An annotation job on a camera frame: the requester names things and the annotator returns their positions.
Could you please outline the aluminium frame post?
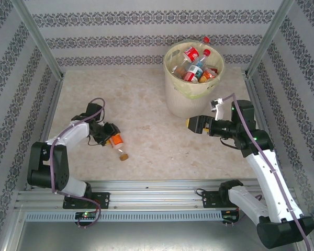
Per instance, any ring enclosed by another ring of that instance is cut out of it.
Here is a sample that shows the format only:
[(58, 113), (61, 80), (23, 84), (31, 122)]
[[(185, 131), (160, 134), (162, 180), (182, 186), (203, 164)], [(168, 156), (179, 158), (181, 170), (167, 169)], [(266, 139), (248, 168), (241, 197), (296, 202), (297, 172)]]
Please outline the aluminium frame post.
[(22, 19), (27, 30), (32, 36), (36, 46), (39, 48), (41, 54), (45, 58), (49, 65), (52, 73), (55, 75), (57, 80), (61, 80), (63, 72), (61, 71), (53, 53), (51, 52), (45, 38), (43, 37), (39, 27), (37, 26), (32, 14), (28, 10), (24, 0), (10, 0), (13, 7), (16, 9), (19, 17)]
[(286, 15), (288, 14), (290, 8), (294, 4), (295, 0), (282, 0), (275, 16), (272, 19), (272, 22), (270, 23), (265, 35), (263, 36), (263, 39), (261, 40), (251, 62), (249, 63), (246, 70), (242, 71), (244, 79), (250, 78), (258, 65), (260, 64), (264, 54), (266, 53), (267, 48), (273, 41), (276, 33), (279, 30), (280, 25), (284, 21)]

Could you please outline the orange label plastic bottle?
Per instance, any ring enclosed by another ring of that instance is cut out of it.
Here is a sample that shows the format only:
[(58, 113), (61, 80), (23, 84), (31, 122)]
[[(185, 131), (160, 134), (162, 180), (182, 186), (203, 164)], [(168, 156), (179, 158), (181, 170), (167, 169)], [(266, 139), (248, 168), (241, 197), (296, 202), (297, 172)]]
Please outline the orange label plastic bottle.
[(119, 159), (121, 161), (125, 161), (129, 158), (128, 153), (125, 149), (124, 141), (120, 135), (120, 133), (117, 133), (116, 135), (113, 135), (108, 139), (107, 144), (109, 144), (112, 149), (118, 154)]

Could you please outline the clear bottle orange label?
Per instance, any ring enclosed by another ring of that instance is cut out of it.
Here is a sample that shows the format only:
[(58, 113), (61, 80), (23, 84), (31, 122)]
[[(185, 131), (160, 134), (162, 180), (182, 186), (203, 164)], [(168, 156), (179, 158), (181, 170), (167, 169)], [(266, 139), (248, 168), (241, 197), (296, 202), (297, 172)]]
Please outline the clear bottle orange label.
[(182, 79), (183, 75), (186, 73), (186, 65), (187, 65), (187, 63), (188, 63), (188, 61), (186, 59), (184, 59), (181, 64), (176, 65), (175, 67), (173, 67), (172, 74), (175, 77), (177, 77), (179, 79)]

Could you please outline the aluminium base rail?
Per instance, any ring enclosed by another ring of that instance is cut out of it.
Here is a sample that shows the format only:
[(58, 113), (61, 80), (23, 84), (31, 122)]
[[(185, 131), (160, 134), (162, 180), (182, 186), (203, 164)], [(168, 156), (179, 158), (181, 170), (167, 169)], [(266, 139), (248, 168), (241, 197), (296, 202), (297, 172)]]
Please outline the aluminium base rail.
[[(110, 211), (180, 211), (201, 210), (203, 203), (198, 190), (218, 190), (222, 179), (207, 180), (129, 180), (91, 181), (95, 192), (108, 192)], [(20, 191), (14, 210), (63, 211), (63, 196), (49, 189), (32, 188)]]

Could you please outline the small control board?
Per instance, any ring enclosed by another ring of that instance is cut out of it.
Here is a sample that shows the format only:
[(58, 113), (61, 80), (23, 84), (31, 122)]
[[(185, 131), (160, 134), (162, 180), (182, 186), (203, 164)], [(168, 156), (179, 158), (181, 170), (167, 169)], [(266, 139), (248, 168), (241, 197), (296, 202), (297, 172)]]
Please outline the small control board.
[(228, 211), (222, 211), (222, 219), (224, 224), (235, 224), (238, 222), (240, 213), (239, 210), (228, 210)]
[(76, 212), (75, 220), (95, 220), (97, 216), (96, 212)]

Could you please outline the grey metal front panel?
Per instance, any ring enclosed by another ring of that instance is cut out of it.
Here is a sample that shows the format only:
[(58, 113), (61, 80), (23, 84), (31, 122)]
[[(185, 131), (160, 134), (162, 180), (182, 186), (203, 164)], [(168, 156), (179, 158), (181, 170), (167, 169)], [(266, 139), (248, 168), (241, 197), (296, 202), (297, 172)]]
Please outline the grey metal front panel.
[(98, 222), (82, 230), (72, 222), (26, 222), (17, 251), (306, 251), (303, 242), (267, 249), (249, 219)]

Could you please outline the white ribbed plastic bin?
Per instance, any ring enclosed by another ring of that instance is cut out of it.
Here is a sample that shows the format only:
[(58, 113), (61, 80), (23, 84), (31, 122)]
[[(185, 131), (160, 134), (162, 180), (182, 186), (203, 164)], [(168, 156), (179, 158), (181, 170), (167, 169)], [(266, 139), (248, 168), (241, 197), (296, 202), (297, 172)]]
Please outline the white ribbed plastic bin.
[(187, 118), (199, 115), (204, 111), (209, 103), (212, 91), (204, 97), (189, 99), (176, 90), (175, 87), (171, 85), (171, 81), (167, 80), (165, 76), (165, 93), (166, 104), (169, 111), (178, 117)]

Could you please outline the large red label bottle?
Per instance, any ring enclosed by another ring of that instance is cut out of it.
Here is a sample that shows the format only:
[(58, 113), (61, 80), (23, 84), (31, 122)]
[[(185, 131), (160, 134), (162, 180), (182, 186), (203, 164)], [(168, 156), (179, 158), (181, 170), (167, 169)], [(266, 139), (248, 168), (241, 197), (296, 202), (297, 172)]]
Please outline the large red label bottle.
[(191, 64), (188, 71), (184, 75), (183, 80), (186, 82), (198, 83), (198, 80), (204, 72), (204, 66), (206, 65), (207, 58), (210, 54), (211, 51), (209, 49), (205, 49), (203, 54)]

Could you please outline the aluminium side rail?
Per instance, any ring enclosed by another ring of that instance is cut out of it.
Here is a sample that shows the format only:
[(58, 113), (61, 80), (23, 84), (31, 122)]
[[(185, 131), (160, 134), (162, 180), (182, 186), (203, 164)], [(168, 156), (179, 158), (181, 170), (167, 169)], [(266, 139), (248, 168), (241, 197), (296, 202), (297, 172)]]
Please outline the aluminium side rail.
[(255, 118), (256, 118), (257, 126), (259, 129), (264, 130), (269, 134), (270, 139), (271, 139), (272, 143), (274, 144), (274, 140), (272, 139), (271, 131), (267, 126), (266, 117), (265, 117), (265, 114), (262, 110), (262, 105), (261, 105), (260, 99), (257, 95), (256, 88), (253, 84), (253, 81), (249, 77), (244, 77), (243, 79), (244, 79), (244, 82), (246, 85), (247, 92), (249, 94), (250, 101), (253, 102), (253, 105), (254, 105)]
[[(61, 80), (58, 80), (56, 87), (53, 90), (50, 102), (49, 102), (49, 106), (47, 109), (47, 113), (46, 113), (46, 117), (45, 117), (45, 121), (43, 123), (43, 127), (42, 127), (42, 131), (41, 131), (41, 135), (39, 138), (39, 142), (45, 142), (48, 137), (49, 137), (49, 133), (50, 133), (50, 129), (51, 129), (51, 125), (52, 125), (52, 121), (53, 121), (53, 117), (54, 117), (54, 113), (57, 107), (57, 103), (58, 103), (58, 99), (59, 99), (59, 95), (61, 92), (61, 88), (63, 85), (63, 80), (64, 77)], [(39, 165), (39, 160), (37, 160), (36, 157), (32, 157), (32, 153), (30, 153), (30, 160), (31, 162), (28, 165), (28, 175), (27, 175), (27, 180), (29, 181), (29, 177), (31, 176), (31, 170), (34, 166), (38, 167)]]

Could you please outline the black mounting plate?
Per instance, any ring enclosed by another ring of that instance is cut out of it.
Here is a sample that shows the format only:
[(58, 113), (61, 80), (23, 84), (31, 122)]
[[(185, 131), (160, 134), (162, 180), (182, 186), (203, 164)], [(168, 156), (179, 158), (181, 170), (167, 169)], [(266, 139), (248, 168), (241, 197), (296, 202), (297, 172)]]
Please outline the black mounting plate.
[(245, 196), (226, 187), (220, 187), (218, 191), (198, 188), (196, 194), (201, 197), (204, 208), (243, 208), (249, 202)]
[(101, 209), (108, 209), (110, 202), (110, 193), (92, 192), (92, 196), (87, 199), (83, 197), (64, 197), (63, 209), (91, 209), (96, 210), (98, 207), (92, 201), (98, 203)]

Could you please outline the small red label bottle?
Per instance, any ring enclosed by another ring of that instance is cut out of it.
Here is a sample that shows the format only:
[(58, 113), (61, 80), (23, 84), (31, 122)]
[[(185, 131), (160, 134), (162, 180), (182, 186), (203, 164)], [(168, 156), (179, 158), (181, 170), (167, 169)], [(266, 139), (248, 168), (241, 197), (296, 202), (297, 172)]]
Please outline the small red label bottle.
[(201, 50), (210, 42), (210, 39), (205, 36), (201, 41), (193, 42), (184, 52), (184, 60), (187, 62), (194, 62), (198, 57)]

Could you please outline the orange juice bottle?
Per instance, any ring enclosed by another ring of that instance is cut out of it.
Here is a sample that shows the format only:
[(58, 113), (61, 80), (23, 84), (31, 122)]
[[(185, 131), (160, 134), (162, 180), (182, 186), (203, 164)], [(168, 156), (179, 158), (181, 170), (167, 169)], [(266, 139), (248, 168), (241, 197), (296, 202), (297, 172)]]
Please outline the orange juice bottle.
[(210, 68), (207, 67), (205, 68), (205, 70), (203, 71), (202, 76), (200, 77), (200, 79), (198, 80), (199, 83), (204, 83), (212, 78), (217, 77), (218, 75), (218, 70), (216, 68)]

